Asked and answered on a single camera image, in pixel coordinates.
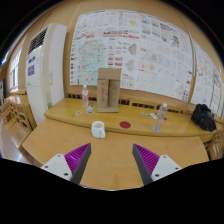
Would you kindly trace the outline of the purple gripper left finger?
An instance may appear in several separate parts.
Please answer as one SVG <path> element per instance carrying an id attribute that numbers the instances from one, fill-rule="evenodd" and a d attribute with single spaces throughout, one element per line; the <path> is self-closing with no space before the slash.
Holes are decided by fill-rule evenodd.
<path id="1" fill-rule="evenodd" d="M 42 169 L 79 185 L 90 155 L 91 144 L 87 143 L 65 155 L 56 154 Z"/>

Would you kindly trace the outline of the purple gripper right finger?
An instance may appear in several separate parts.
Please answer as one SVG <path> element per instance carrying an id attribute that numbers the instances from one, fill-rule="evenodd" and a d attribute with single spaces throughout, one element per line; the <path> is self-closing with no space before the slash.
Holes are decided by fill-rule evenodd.
<path id="1" fill-rule="evenodd" d="M 168 155 L 159 156 L 137 144 L 133 145 L 132 154 L 144 185 L 181 170 L 181 167 Z"/>

